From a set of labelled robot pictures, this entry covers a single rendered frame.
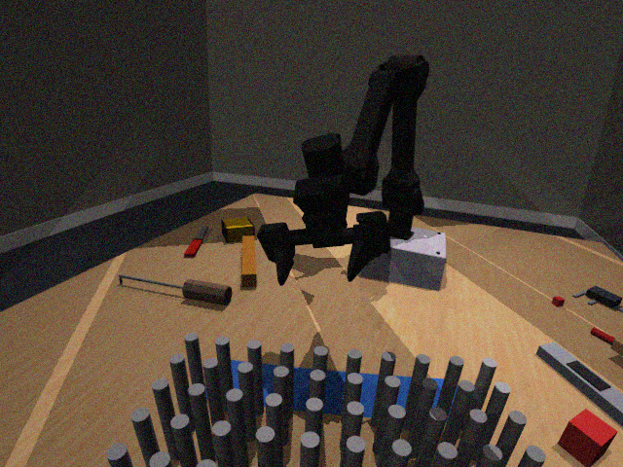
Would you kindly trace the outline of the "yellow block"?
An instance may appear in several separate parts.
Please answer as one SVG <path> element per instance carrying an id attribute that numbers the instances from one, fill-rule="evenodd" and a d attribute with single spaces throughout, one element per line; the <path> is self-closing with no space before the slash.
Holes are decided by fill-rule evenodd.
<path id="1" fill-rule="evenodd" d="M 254 225 L 248 217 L 221 220 L 221 224 L 227 243 L 240 242 L 243 236 L 254 235 Z"/>

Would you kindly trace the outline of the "red-handled screwdriver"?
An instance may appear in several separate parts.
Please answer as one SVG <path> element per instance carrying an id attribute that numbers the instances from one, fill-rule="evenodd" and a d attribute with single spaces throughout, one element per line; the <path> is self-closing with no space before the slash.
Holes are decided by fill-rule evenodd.
<path id="1" fill-rule="evenodd" d="M 593 329 L 591 330 L 592 335 L 594 335 L 595 337 L 600 338 L 603 341 L 606 341 L 607 343 L 612 344 L 613 340 L 616 340 L 615 337 L 610 336 L 607 333 L 602 332 L 601 330 L 596 329 L 595 327 L 593 327 Z"/>

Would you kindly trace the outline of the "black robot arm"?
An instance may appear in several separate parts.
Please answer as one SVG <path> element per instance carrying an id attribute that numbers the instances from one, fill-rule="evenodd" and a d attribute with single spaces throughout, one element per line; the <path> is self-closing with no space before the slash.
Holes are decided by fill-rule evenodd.
<path id="1" fill-rule="evenodd" d="M 417 101 L 426 88 L 429 65 L 423 55 L 393 55 L 377 66 L 350 144 L 342 150 L 340 133 L 303 142 L 310 178 L 295 184 L 293 202 L 305 215 L 333 212 L 343 218 L 349 193 L 366 196 L 375 189 L 377 152 L 393 104 L 391 171 L 382 181 L 382 207 L 389 208 L 389 236 L 409 240 L 414 215 L 424 207 L 421 180 L 414 169 Z"/>

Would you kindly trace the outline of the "blue flat strip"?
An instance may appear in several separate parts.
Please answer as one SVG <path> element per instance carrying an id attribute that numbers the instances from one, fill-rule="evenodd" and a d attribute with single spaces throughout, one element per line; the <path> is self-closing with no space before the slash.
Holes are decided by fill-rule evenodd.
<path id="1" fill-rule="evenodd" d="M 244 361 L 231 360 L 233 369 L 233 383 L 234 389 L 239 389 L 238 380 L 238 364 Z M 271 393 L 274 393 L 274 369 L 280 367 L 277 365 L 262 364 L 262 378 L 264 387 L 264 408 L 266 407 L 266 398 Z M 306 412 L 306 402 L 310 396 L 310 374 L 312 369 L 295 368 L 293 371 L 294 378 L 294 411 Z M 361 373 L 360 373 L 361 374 Z M 360 403 L 364 407 L 363 417 L 372 418 L 373 406 L 375 394 L 377 392 L 379 375 L 361 374 L 362 388 Z M 402 406 L 405 409 L 406 399 L 409 395 L 409 389 L 411 385 L 412 377 L 399 377 L 400 386 L 398 391 L 398 397 L 396 405 Z M 326 390 L 325 390 L 325 403 L 323 413 L 342 415 L 344 388 L 345 388 L 346 372 L 342 371 L 327 371 L 326 376 Z M 440 397 L 440 392 L 443 385 L 442 378 L 433 378 L 437 383 L 437 390 L 434 397 L 432 408 L 436 408 Z"/>

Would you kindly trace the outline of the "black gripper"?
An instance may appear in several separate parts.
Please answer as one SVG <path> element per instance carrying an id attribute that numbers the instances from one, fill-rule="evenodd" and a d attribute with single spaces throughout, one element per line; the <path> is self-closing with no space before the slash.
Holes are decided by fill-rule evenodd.
<path id="1" fill-rule="evenodd" d="M 283 286 L 294 264 L 295 245 L 312 244 L 313 248 L 352 244 L 348 261 L 348 282 L 374 258 L 390 250 L 386 216 L 382 211 L 356 213 L 353 228 L 347 228 L 348 207 L 344 200 L 343 218 L 333 212 L 305 215 L 305 229 L 288 230 L 286 223 L 262 225 L 257 237 L 269 261 L 275 263 L 277 281 Z"/>

